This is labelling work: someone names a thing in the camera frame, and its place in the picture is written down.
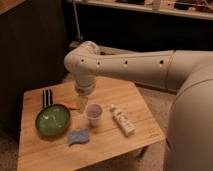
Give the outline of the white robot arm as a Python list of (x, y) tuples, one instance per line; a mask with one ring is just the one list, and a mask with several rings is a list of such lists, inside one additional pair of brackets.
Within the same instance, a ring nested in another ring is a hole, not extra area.
[(213, 171), (213, 51), (169, 50), (103, 55), (86, 41), (64, 58), (81, 95), (105, 76), (174, 92), (164, 171)]

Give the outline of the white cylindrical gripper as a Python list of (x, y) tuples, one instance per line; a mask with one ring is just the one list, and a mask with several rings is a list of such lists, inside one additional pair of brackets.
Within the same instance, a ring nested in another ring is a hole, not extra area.
[(91, 84), (89, 86), (81, 86), (78, 83), (75, 83), (74, 87), (75, 91), (79, 95), (77, 97), (77, 110), (79, 113), (83, 113), (88, 102), (88, 98), (86, 96), (90, 95), (94, 91), (95, 85)]

